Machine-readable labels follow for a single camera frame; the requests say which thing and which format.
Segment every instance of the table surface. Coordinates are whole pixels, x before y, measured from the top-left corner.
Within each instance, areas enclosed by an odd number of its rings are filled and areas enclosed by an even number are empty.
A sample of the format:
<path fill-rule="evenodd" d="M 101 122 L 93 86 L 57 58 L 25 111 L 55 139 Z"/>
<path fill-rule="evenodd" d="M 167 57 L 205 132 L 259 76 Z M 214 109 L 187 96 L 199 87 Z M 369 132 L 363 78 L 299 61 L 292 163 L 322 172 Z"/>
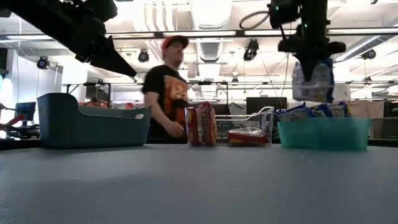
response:
<path fill-rule="evenodd" d="M 398 223 L 398 149 L 0 152 L 0 223 Z"/>

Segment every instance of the red snack package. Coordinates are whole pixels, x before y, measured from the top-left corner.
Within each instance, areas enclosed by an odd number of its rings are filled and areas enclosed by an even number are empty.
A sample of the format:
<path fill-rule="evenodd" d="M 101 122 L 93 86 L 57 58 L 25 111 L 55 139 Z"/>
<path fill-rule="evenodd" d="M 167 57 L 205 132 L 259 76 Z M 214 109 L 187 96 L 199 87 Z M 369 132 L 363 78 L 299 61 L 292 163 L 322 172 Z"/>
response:
<path fill-rule="evenodd" d="M 194 107 L 185 108 L 185 122 L 187 124 L 188 145 L 199 146 L 202 141 L 201 128 L 198 125 L 197 109 Z"/>
<path fill-rule="evenodd" d="M 209 102 L 204 102 L 198 107 L 198 115 L 201 117 L 203 130 L 203 143 L 214 145 L 217 141 L 216 114 Z"/>

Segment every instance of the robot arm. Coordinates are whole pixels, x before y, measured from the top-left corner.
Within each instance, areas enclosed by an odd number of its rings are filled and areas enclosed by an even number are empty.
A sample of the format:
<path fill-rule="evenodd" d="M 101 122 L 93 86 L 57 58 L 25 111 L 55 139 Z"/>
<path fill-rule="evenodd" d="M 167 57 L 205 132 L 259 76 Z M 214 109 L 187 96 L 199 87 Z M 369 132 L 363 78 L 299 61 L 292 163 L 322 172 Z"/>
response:
<path fill-rule="evenodd" d="M 282 31 L 283 40 L 278 44 L 278 51 L 290 52 L 300 61 L 306 82 L 312 79 L 314 68 L 319 62 L 329 58 L 332 54 L 346 51 L 342 42 L 329 42 L 326 37 L 328 0 L 271 0 L 267 5 L 268 11 L 255 12 L 246 16 L 242 23 L 250 17 L 267 13 L 267 16 L 254 27 L 269 17 L 273 29 Z M 296 33 L 289 37 L 284 35 L 283 24 L 301 18 L 302 24 L 296 28 Z"/>
<path fill-rule="evenodd" d="M 81 62 L 130 77 L 137 74 L 115 51 L 112 37 L 105 37 L 104 22 L 118 14 L 112 0 L 1 0 L 0 17 L 11 12 L 63 44 Z"/>

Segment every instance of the graphic print on shirt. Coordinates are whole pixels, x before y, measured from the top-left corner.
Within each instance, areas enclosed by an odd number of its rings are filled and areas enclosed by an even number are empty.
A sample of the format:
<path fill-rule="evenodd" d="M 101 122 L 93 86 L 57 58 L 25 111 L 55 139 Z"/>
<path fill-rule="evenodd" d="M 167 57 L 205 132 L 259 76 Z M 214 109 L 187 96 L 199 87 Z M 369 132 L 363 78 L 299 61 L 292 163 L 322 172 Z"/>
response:
<path fill-rule="evenodd" d="M 164 83 L 164 112 L 166 116 L 175 114 L 174 121 L 184 124 L 184 107 L 188 102 L 188 86 L 184 81 L 168 75 L 164 76 Z"/>

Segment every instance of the black t-shirt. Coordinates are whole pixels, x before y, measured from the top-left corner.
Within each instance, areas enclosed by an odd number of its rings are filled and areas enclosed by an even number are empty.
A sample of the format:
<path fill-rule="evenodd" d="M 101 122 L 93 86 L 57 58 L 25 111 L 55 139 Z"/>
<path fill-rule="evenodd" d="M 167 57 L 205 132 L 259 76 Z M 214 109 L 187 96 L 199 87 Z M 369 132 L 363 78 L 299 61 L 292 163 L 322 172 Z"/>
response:
<path fill-rule="evenodd" d="M 188 86 L 180 74 L 166 65 L 152 68 L 145 76 L 142 87 L 143 94 L 150 91 L 159 94 L 157 102 L 164 114 L 171 121 L 185 126 L 184 107 L 188 106 Z M 149 132 L 153 138 L 170 137 L 154 118 L 150 121 Z"/>

